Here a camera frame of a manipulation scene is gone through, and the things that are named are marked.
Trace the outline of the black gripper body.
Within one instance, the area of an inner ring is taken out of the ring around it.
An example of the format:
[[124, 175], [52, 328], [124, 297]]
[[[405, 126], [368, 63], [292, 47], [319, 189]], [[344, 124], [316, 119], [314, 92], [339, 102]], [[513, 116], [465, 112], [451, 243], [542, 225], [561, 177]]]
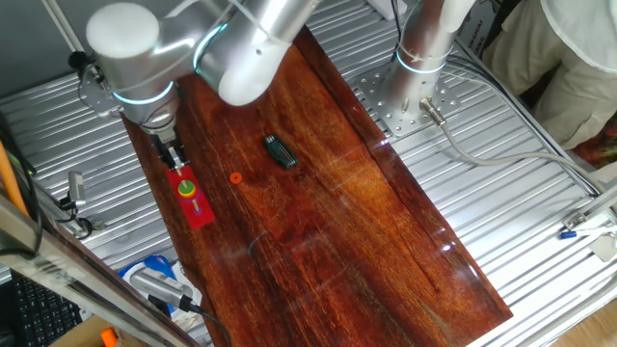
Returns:
[[152, 145], [161, 161], [163, 151], [166, 149], [174, 155], [174, 147], [183, 147], [175, 129], [154, 132], [149, 135]]

